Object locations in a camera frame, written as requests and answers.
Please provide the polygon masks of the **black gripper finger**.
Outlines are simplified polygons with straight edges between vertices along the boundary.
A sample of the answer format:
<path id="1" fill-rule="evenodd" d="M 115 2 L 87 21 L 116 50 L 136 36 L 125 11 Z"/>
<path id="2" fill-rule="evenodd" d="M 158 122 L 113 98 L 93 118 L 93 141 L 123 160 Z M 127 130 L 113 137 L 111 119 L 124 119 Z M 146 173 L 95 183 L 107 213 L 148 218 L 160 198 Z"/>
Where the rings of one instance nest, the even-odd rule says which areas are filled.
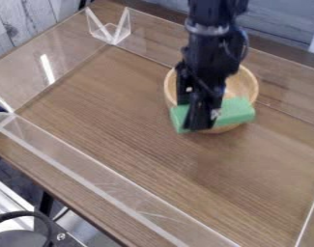
<path id="1" fill-rule="evenodd" d="M 201 131 L 214 127 L 218 119 L 215 112 L 222 109 L 223 97 L 223 92 L 210 94 L 206 91 L 198 90 L 191 93 L 184 129 Z"/>
<path id="2" fill-rule="evenodd" d="M 186 62 L 176 65 L 176 96 L 179 105 L 195 105 L 202 98 L 202 90 L 198 85 L 198 76 Z"/>

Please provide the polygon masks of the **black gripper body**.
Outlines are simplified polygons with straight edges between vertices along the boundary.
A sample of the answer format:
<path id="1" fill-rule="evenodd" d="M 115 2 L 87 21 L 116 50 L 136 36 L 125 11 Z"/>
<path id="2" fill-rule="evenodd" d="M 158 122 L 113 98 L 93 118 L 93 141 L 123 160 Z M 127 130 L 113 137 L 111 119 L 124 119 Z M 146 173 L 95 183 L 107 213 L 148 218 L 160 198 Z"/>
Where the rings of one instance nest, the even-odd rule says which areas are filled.
<path id="1" fill-rule="evenodd" d="M 190 34 L 183 59 L 198 76 L 201 90 L 226 93 L 227 78 L 237 74 L 247 56 L 250 39 L 235 21 L 203 24 L 186 20 Z"/>

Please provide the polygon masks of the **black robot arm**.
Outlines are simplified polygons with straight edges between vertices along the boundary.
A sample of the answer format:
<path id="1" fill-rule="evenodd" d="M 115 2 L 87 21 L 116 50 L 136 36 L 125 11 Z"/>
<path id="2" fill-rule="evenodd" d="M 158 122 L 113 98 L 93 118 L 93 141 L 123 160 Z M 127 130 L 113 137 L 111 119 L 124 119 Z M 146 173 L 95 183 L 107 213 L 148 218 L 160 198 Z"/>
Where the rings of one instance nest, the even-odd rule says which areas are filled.
<path id="1" fill-rule="evenodd" d="M 188 107 L 183 128 L 213 129 L 222 111 L 227 79 L 239 71 L 250 38 L 237 23 L 249 0 L 188 0 L 188 44 L 176 65 L 178 105 Z"/>

